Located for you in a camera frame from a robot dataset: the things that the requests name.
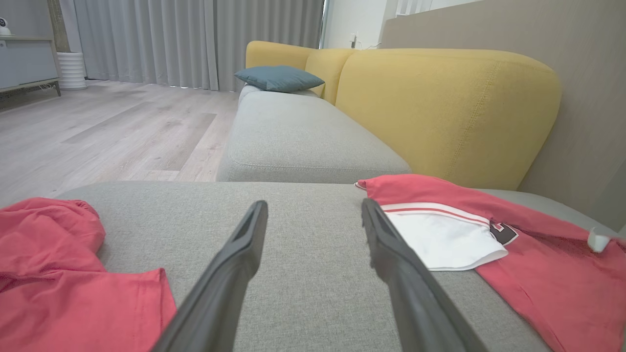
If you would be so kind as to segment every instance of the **white wall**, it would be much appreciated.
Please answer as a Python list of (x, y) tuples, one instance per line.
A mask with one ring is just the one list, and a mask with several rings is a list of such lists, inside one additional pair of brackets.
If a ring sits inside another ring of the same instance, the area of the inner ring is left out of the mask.
[(473, 3), (474, 1), (479, 1), (479, 0), (433, 0), (433, 2), (431, 3), (430, 9), (431, 10), (443, 9), (449, 6)]
[(0, 17), (16, 36), (52, 37), (52, 24), (45, 0), (0, 0)]
[(387, 0), (327, 1), (324, 48), (350, 48), (351, 33), (358, 33), (357, 49), (378, 44)]

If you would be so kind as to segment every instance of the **gray wall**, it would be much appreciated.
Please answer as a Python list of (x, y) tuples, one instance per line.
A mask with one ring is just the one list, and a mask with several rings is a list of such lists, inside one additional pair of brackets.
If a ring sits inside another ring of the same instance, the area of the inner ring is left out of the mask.
[(622, 228), (626, 1), (484, 0), (390, 19), (382, 47), (498, 49), (552, 67), (563, 84), (559, 116), (520, 191)]
[(0, 17), (16, 36), (53, 36), (47, 0), (0, 0)]

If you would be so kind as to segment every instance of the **white planter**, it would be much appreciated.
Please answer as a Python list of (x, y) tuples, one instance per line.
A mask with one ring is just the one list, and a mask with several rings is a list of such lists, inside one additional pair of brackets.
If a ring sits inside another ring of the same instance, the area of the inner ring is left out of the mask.
[(61, 90), (87, 89), (83, 72), (83, 53), (56, 53), (61, 65)]

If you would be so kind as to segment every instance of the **sofa seat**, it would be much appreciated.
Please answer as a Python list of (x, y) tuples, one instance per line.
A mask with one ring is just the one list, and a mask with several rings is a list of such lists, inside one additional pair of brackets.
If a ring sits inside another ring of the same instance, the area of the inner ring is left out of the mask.
[[(532, 194), (487, 190), (584, 228), (603, 227)], [(341, 184), (113, 182), (71, 190), (100, 214), (113, 272), (164, 267), (180, 305), (250, 204), (269, 219), (235, 351), (400, 351), (386, 285), (369, 266), (365, 191)], [(434, 272), (490, 351), (549, 351), (475, 271)]]
[(353, 184), (410, 172), (396, 152), (329, 102), (253, 91), (239, 103), (216, 178)]

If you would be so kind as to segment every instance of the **red clothing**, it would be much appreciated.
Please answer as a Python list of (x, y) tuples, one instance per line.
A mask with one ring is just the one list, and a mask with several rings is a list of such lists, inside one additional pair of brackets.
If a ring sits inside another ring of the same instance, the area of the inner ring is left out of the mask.
[(149, 351), (176, 311), (163, 269), (107, 272), (105, 230), (80, 200), (0, 210), (4, 351)]
[(359, 185), (381, 205), (440, 203), (516, 229), (509, 254), (477, 267), (478, 274), (554, 351), (622, 348), (626, 256), (615, 241), (594, 253), (588, 230), (434, 177), (388, 175)]

